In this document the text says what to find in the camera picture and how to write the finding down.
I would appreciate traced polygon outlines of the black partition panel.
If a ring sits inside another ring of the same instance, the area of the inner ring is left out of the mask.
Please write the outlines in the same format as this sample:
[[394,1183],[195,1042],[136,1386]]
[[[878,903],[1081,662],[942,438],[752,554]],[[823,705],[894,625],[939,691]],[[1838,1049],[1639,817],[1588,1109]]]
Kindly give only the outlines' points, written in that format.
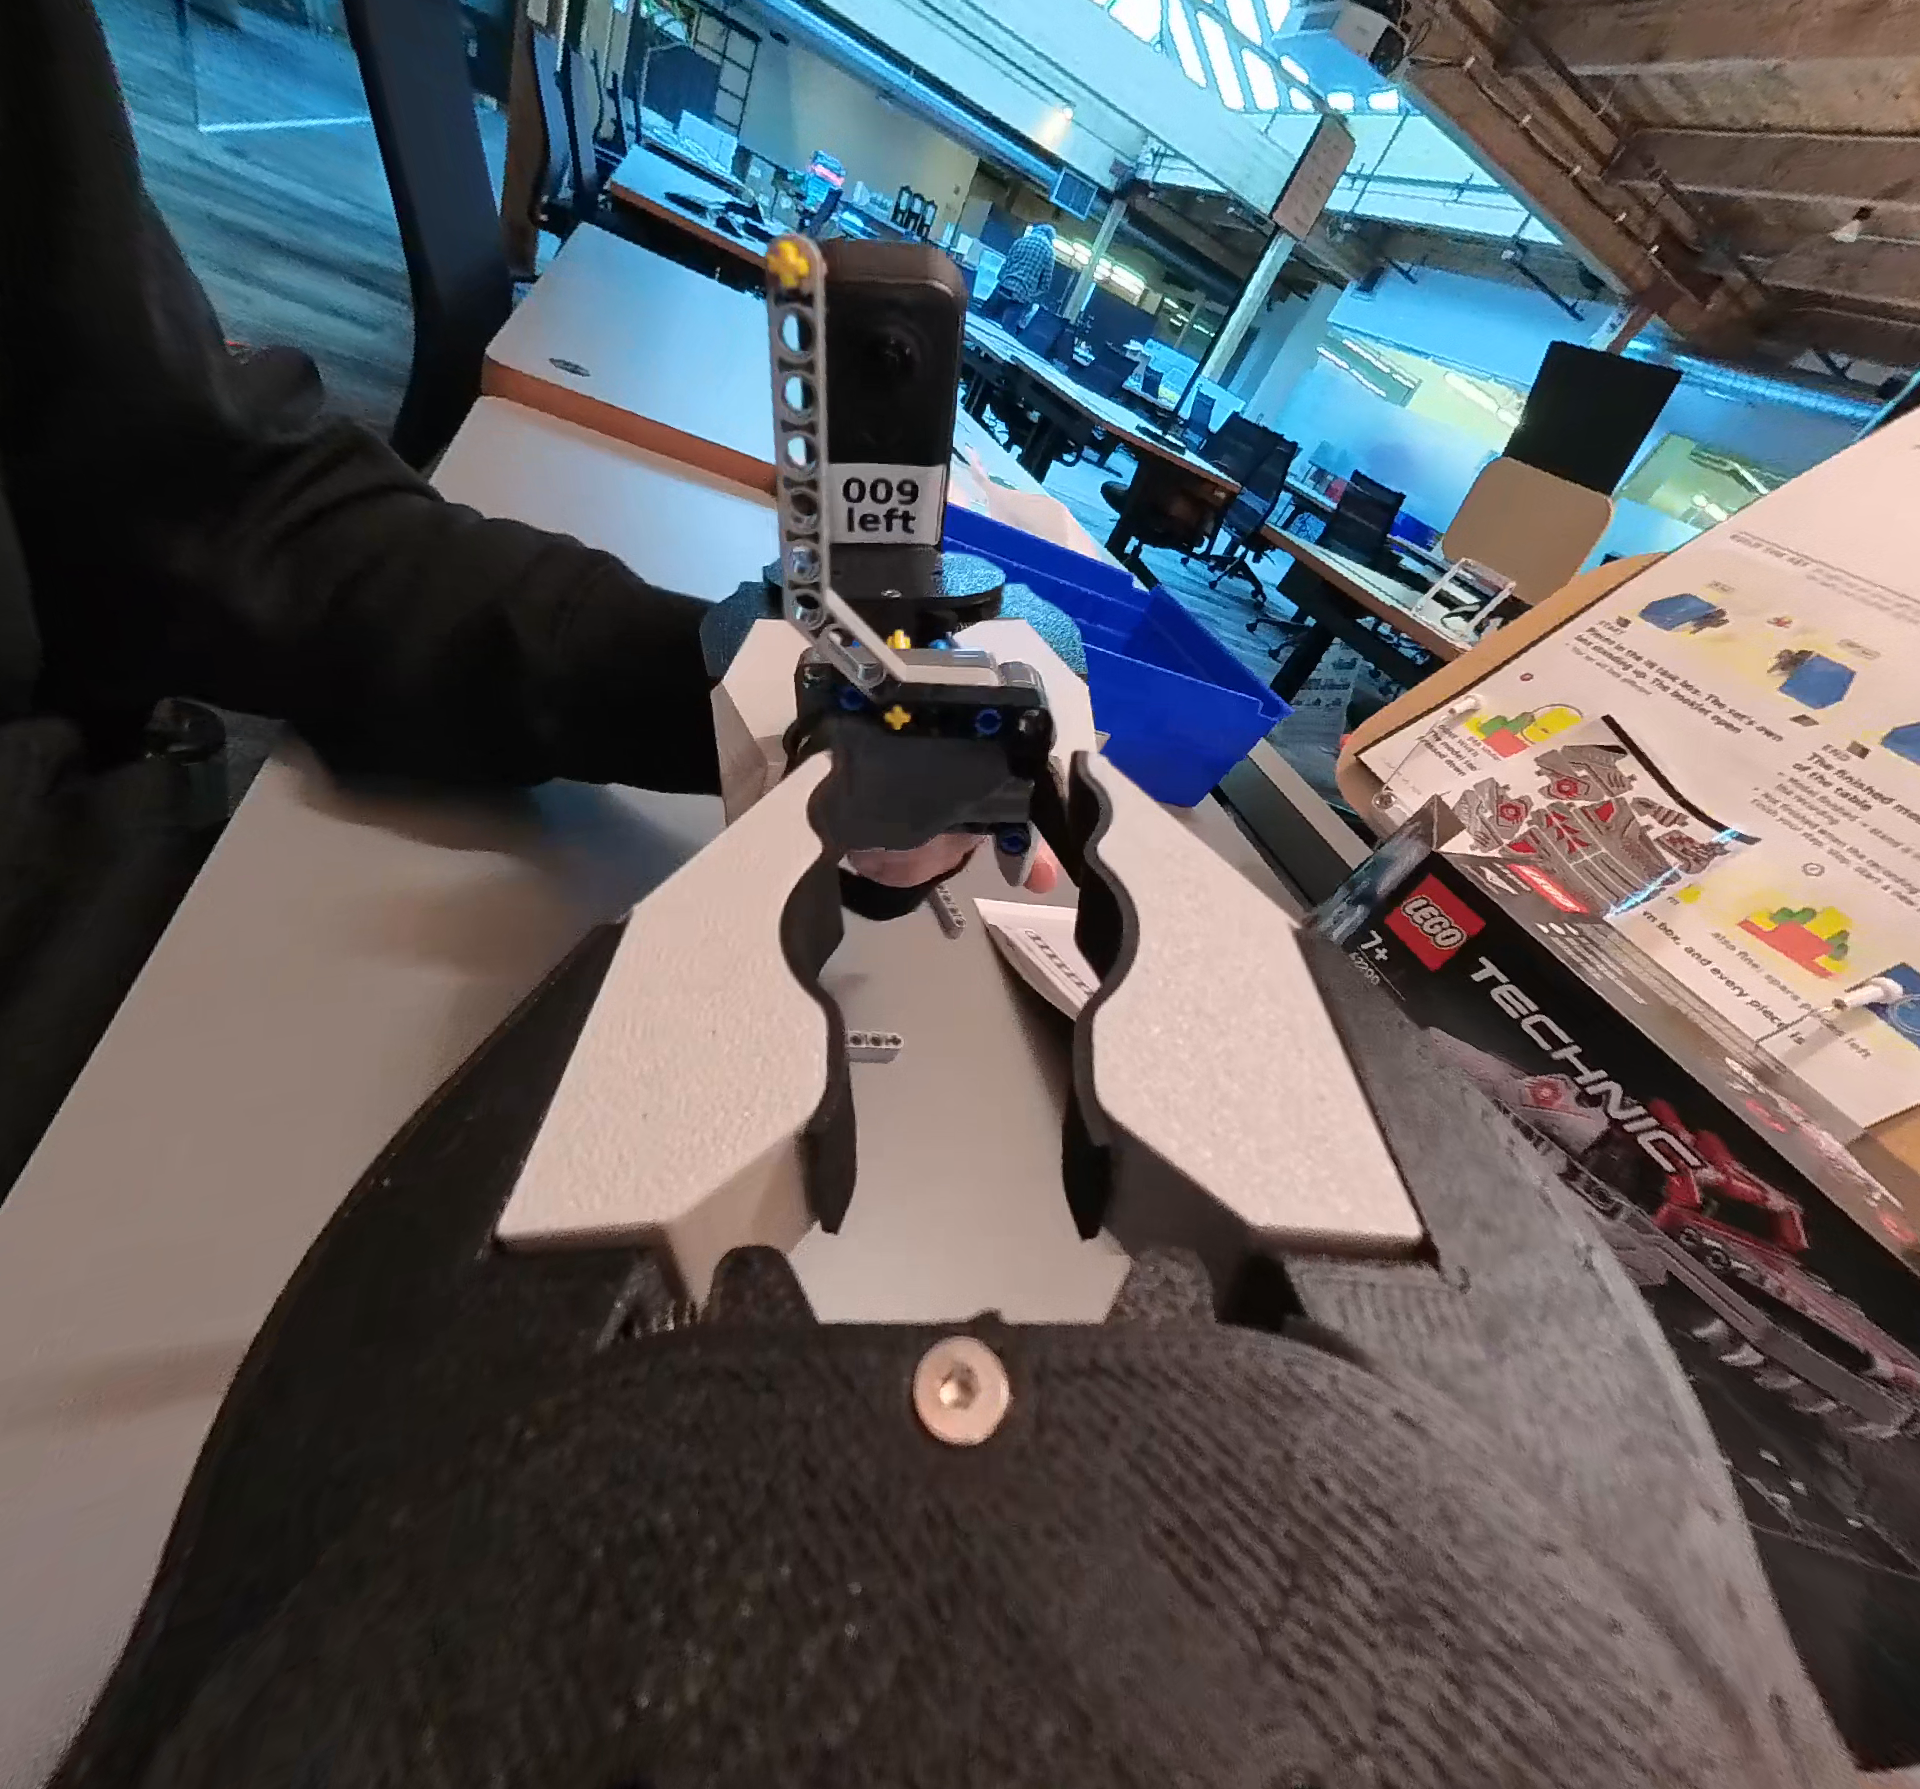
[[1683,371],[1552,341],[1501,457],[1616,496]]

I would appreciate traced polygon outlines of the ceiling mounted unit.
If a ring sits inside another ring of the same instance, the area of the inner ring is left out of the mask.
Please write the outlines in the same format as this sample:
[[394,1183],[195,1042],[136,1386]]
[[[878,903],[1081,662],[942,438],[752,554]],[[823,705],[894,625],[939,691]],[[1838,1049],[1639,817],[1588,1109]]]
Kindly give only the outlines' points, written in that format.
[[1388,87],[1405,62],[1402,2],[1295,0],[1267,56],[1315,97],[1364,97]]

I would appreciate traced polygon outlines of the person's black jacket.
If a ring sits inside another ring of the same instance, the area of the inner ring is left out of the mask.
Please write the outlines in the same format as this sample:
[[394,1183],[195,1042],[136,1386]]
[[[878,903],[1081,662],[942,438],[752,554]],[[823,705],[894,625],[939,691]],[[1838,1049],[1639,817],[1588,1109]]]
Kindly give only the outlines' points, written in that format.
[[92,0],[4,0],[4,1187],[227,818],[227,733],[158,695],[139,545],[191,403],[320,399],[235,352],[143,181]]

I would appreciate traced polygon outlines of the black office chair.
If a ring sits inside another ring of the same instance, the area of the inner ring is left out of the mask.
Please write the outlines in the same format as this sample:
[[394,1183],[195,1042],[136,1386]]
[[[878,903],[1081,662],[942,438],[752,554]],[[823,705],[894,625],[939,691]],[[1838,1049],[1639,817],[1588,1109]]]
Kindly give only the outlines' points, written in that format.
[[413,360],[388,432],[415,471],[441,460],[479,399],[515,310],[458,0],[342,0],[413,304]]
[[1105,503],[1119,515],[1107,554],[1145,586],[1160,583],[1145,563],[1147,551],[1174,551],[1181,563],[1211,554],[1229,508],[1272,467],[1282,448],[1277,431],[1235,415],[1208,432],[1200,454],[1141,450],[1128,484],[1102,484]]
[[1353,471],[1333,499],[1333,511],[1315,544],[1348,563],[1382,569],[1388,566],[1388,537],[1402,503],[1401,487]]

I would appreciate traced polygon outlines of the dark toy set box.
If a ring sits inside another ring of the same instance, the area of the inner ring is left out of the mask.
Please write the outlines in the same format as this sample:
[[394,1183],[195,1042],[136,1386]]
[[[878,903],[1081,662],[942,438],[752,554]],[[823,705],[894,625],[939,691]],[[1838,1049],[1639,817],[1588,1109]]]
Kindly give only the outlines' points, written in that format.
[[1741,1497],[1791,1643],[1866,1771],[1918,1775],[1918,1215],[1598,923],[1524,929],[1423,837],[1315,929],[1581,1200]]

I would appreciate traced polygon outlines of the grey toy brick assembly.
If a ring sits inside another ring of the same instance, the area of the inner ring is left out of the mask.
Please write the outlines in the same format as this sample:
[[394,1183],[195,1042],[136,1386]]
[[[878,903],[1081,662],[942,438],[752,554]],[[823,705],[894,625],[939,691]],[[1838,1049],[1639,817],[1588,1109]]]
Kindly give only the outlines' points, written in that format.
[[827,551],[797,532],[779,516],[782,617],[804,640],[797,753],[834,756],[831,837],[843,852],[988,837],[1020,875],[1035,792],[1052,788],[1042,676],[961,634],[935,646],[878,634],[827,589]]

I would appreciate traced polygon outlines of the white table with wooden edge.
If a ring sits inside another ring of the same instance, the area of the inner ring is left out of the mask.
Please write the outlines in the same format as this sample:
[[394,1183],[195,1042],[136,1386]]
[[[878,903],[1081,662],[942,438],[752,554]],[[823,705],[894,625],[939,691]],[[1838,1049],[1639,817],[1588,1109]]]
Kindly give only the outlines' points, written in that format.
[[577,229],[486,352],[445,496],[695,598],[776,561],[762,299]]

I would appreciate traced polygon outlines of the hanging sign board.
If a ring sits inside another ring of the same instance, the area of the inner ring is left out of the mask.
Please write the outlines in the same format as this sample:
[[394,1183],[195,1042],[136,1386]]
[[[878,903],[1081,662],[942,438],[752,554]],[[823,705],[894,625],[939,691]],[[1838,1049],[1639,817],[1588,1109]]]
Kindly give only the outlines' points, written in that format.
[[1308,242],[1314,226],[1327,211],[1327,203],[1350,168],[1356,137],[1344,117],[1319,113],[1314,120],[1308,145],[1293,164],[1285,190],[1277,191],[1270,220],[1290,242]]

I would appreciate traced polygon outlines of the person's left forearm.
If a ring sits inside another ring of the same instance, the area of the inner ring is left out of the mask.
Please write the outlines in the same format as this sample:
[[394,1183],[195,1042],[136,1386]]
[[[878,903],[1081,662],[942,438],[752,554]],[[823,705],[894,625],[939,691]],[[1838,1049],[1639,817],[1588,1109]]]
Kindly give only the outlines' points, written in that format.
[[717,792],[705,602],[447,503],[349,421],[243,442],[166,576],[166,691],[339,776]]

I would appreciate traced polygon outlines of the blue plastic bin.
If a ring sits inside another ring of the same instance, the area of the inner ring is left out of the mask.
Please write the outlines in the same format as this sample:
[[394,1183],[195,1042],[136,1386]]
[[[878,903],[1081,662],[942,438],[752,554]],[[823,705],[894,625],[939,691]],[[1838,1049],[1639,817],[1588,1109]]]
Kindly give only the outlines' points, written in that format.
[[1102,550],[1086,554],[983,511],[949,505],[945,545],[1001,566],[1007,580],[1077,625],[1128,630],[1151,604],[1147,589]]
[[1290,717],[1270,681],[1161,586],[1064,586],[1055,602],[1077,628],[1107,759],[1155,801],[1193,808]]

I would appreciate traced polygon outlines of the person's left hand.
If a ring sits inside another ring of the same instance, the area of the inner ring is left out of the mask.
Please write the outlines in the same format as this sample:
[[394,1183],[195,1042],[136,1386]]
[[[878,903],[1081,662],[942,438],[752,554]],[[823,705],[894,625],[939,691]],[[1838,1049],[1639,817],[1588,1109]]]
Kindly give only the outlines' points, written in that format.
[[[906,852],[850,852],[839,865],[846,875],[859,877],[878,888],[916,895],[949,884],[988,842],[988,837],[948,833]],[[1023,862],[1025,869],[1017,877],[1020,888],[1045,897],[1061,887],[1064,865],[1041,837],[1029,840],[1029,855]]]

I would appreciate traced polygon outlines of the white desk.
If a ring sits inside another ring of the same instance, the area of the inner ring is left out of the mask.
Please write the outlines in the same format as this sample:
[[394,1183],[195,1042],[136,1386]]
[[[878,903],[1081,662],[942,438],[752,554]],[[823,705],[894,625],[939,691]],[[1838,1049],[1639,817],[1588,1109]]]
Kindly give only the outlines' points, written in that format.
[[[368,1163],[595,923],[724,826],[708,795],[342,791],[255,776],[4,1203],[4,1784],[57,1765],[115,1665],[207,1430]],[[834,1319],[1093,1322],[1123,1254],[1058,1193],[1064,1029],[980,929],[850,927],[827,985],[903,1032],[855,1078]]]

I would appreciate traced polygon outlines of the printed instruction sheet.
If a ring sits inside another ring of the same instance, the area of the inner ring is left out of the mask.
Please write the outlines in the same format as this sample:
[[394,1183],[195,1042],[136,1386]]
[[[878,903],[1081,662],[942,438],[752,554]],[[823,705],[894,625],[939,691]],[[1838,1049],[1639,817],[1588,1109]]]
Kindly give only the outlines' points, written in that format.
[[1918,1109],[1918,415],[1353,733],[1338,782],[1854,1129]]

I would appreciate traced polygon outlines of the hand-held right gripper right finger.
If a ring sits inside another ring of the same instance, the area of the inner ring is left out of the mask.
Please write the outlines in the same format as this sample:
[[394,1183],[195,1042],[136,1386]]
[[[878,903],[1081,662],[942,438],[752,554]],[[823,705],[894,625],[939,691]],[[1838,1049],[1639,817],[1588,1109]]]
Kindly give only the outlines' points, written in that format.
[[1102,753],[1073,759],[1055,846],[1093,983],[1064,1109],[1075,1231],[1187,1253],[1216,1303],[1290,1258],[1420,1261],[1301,927]]

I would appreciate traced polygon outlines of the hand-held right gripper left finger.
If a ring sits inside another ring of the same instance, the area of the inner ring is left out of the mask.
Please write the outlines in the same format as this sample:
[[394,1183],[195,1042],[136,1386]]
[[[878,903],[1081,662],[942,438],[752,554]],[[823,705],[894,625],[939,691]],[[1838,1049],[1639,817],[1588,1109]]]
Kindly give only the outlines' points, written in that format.
[[813,756],[628,914],[497,1221],[519,1253],[641,1248],[705,1302],[733,1248],[843,1229],[856,1183],[846,939]]

